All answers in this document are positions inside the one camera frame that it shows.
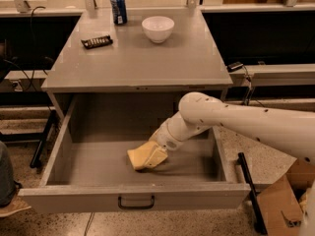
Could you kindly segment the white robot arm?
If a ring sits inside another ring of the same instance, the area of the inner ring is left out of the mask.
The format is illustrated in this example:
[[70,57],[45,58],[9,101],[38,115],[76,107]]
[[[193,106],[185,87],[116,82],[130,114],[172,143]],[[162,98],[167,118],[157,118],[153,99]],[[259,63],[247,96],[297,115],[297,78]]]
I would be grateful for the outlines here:
[[315,163],[315,113],[223,103],[200,92],[189,92],[179,101],[178,112],[166,119],[151,136],[144,166],[164,161],[169,150],[213,126],[223,126],[299,158]]

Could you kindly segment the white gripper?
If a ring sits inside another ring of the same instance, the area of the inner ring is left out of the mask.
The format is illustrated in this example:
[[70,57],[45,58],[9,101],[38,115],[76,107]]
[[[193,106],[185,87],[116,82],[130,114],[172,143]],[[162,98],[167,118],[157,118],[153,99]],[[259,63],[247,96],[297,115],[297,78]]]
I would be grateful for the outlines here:
[[183,143],[176,140],[169,132],[168,122],[164,121],[150,136],[150,141],[158,143],[147,149],[145,168],[155,168],[168,158],[167,150],[178,150]]

